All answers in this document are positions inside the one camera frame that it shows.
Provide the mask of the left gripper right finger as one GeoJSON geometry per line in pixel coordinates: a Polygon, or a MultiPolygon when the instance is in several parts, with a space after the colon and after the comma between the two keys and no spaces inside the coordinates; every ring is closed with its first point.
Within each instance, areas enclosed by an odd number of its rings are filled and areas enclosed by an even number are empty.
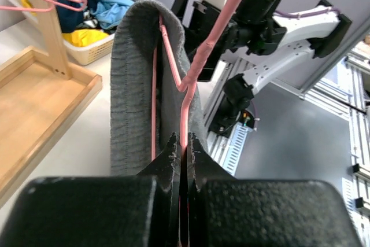
{"type": "Polygon", "coordinates": [[[195,133],[188,134],[187,147],[188,197],[195,198],[202,191],[214,191],[214,187],[235,182],[236,178],[221,167],[203,147],[195,133]]]}

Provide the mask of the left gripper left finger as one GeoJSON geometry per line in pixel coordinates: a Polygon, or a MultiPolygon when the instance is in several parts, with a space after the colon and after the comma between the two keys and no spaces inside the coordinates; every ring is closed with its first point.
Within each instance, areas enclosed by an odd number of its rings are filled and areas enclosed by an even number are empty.
{"type": "Polygon", "coordinates": [[[179,197],[180,186],[180,140],[172,133],[162,152],[137,176],[153,176],[163,192],[172,198],[179,197]]]}

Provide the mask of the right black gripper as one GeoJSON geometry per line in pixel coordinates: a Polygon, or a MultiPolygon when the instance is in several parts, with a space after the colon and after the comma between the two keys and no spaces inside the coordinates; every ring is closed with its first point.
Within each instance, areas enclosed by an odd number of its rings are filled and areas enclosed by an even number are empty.
{"type": "MultiPolygon", "coordinates": [[[[274,19],[273,13],[281,0],[242,0],[231,17],[221,37],[216,42],[198,77],[200,82],[211,80],[216,65],[227,50],[236,52],[247,47],[246,54],[267,56],[272,54],[287,32],[274,19]]],[[[208,37],[220,9],[206,0],[193,2],[193,13],[185,27],[185,51],[190,61],[196,49],[208,37]]]]}

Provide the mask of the grey shorts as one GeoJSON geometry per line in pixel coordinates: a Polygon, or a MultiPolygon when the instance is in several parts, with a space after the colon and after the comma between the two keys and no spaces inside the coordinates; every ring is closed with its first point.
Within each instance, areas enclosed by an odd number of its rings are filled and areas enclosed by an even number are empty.
{"type": "Polygon", "coordinates": [[[184,28],[161,2],[135,2],[119,24],[110,70],[110,171],[133,176],[151,161],[151,149],[163,150],[180,132],[184,95],[176,88],[162,43],[164,24],[177,69],[184,77],[190,61],[184,28]]]}

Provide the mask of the pink hanger of grey shorts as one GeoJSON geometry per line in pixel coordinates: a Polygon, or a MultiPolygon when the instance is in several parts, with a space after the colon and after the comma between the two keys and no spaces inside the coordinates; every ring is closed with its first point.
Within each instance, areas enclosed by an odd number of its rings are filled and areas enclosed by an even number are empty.
{"type": "Polygon", "coordinates": [[[242,0],[227,0],[223,9],[221,10],[213,28],[211,29],[208,37],[201,43],[197,48],[193,62],[191,63],[190,69],[187,75],[183,78],[180,77],[176,60],[171,48],[171,44],[168,38],[166,26],[162,22],[162,17],[159,17],[159,29],[164,42],[165,50],[168,56],[169,66],[172,72],[172,76],[179,92],[186,92],[183,99],[181,111],[180,111],[180,146],[181,146],[181,159],[186,158],[186,149],[188,146],[188,116],[190,104],[193,100],[196,88],[197,79],[200,75],[203,67],[206,64],[206,60],[210,56],[216,42],[221,37],[225,30],[228,22],[238,8],[242,0]]]}

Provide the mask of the light blue shorts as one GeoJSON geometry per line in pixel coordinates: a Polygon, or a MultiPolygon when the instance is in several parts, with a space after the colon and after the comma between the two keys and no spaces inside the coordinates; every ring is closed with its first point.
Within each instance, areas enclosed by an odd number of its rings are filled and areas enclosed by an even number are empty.
{"type": "Polygon", "coordinates": [[[97,19],[103,30],[111,30],[120,24],[134,3],[133,0],[101,0],[95,9],[90,9],[90,15],[97,19]]]}

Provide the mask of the yellow shorts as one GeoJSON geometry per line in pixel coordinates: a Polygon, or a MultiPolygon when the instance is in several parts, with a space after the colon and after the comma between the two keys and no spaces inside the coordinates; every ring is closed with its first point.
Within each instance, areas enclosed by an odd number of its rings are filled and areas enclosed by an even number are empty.
{"type": "MultiPolygon", "coordinates": [[[[103,30],[100,25],[99,29],[82,29],[83,12],[91,8],[95,9],[99,1],[101,0],[87,0],[86,8],[79,12],[56,6],[62,36],[73,46],[85,47],[91,45],[114,32],[103,30]]],[[[31,0],[20,0],[20,2],[25,8],[33,7],[31,0]]]]}

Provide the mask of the camouflage patterned shorts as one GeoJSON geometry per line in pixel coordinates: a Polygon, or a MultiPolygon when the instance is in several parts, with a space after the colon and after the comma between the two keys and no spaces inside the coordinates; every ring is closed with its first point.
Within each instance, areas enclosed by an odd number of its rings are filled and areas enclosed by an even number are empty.
{"type": "Polygon", "coordinates": [[[83,16],[82,29],[99,29],[99,22],[91,15],[90,10],[85,10],[83,16]]]}

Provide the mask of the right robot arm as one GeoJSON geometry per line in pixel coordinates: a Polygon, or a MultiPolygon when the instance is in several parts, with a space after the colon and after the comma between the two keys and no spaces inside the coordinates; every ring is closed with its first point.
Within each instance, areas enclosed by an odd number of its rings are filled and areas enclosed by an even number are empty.
{"type": "Polygon", "coordinates": [[[271,80],[304,61],[324,58],[342,42],[352,21],[327,0],[310,10],[278,11],[281,0],[241,0],[216,42],[199,81],[208,82],[221,56],[246,49],[264,62],[228,79],[209,129],[229,136],[237,123],[253,128],[256,117],[247,111],[252,99],[271,80]]]}

